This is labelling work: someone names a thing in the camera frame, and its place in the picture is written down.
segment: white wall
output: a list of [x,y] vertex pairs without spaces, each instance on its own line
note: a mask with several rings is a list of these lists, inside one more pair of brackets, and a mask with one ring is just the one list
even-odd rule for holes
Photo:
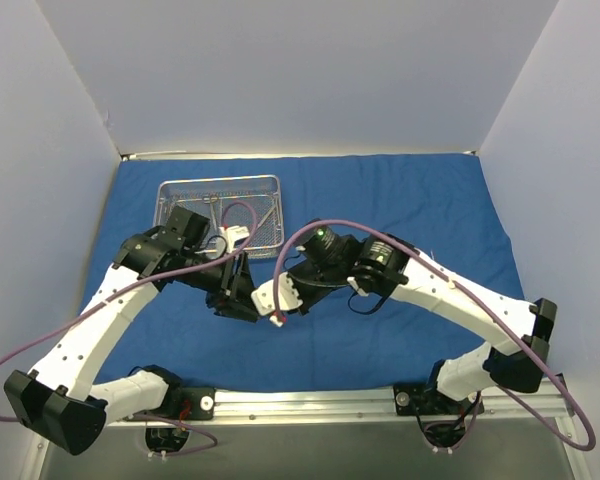
[[557,0],[39,0],[123,153],[479,147]]
[[561,0],[482,148],[525,294],[558,303],[551,362],[598,432],[600,0]]
[[[1,0],[0,356],[74,312],[118,159],[35,2]],[[6,375],[34,358],[0,370],[0,413]],[[0,424],[0,479],[17,478],[28,438]]]

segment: wire basket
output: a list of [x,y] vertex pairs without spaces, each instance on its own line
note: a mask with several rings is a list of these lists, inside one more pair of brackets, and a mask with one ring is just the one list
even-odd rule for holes
[[[158,189],[154,225],[164,225],[176,205],[210,220],[211,228],[203,241],[218,235],[222,211],[235,200],[251,205],[258,216],[258,231],[245,249],[249,258],[276,257],[284,243],[280,180],[275,175],[253,177],[204,178],[164,182]],[[228,226],[251,227],[251,214],[245,208],[232,208],[225,219]],[[204,253],[214,254],[222,240],[213,239]]]

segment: blue table surface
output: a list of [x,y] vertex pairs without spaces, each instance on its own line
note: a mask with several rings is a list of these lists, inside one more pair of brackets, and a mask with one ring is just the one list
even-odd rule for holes
[[[287,238],[316,217],[355,220],[433,252],[436,261],[475,282],[522,298],[510,241],[479,158],[430,154],[121,163],[83,305],[121,243],[152,225],[162,182],[261,174],[280,179]],[[273,265],[273,260],[252,262],[256,285],[271,278]],[[425,380],[437,360],[482,343],[471,332],[404,303],[389,301],[375,315],[356,315],[346,306],[349,294],[335,292],[279,329],[265,319],[251,324],[217,317],[205,307],[204,292],[169,285],[138,315],[97,381],[156,364],[192,386],[259,392],[375,388]],[[371,301],[354,300],[360,309]]]

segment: blue tablecloth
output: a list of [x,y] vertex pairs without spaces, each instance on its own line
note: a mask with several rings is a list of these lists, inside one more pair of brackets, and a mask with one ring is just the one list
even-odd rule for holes
[[[287,237],[315,217],[355,220],[433,252],[436,261],[488,288],[522,298],[509,238],[479,159],[444,154],[121,163],[89,267],[85,304],[122,241],[151,226],[160,183],[259,174],[280,178]],[[271,278],[273,264],[252,263],[256,285]],[[356,315],[346,306],[349,293],[335,292],[278,329],[267,320],[216,317],[205,307],[204,292],[172,284],[129,327],[97,380],[157,364],[189,385],[231,390],[374,388],[425,380],[435,361],[481,343],[407,304],[389,301],[373,316]],[[363,308],[367,299],[354,300]]]

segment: metal basket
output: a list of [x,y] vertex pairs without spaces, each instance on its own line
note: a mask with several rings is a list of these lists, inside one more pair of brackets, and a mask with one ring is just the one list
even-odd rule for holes
[[[235,200],[251,205],[258,215],[258,231],[245,249],[249,258],[276,257],[284,243],[280,181],[275,175],[253,177],[204,178],[164,182],[158,189],[154,225],[163,225],[176,205],[211,220],[211,228],[203,245],[219,233],[223,209]],[[225,219],[229,226],[251,227],[251,215],[245,208],[232,208]],[[211,240],[204,250],[216,252],[217,240]]]

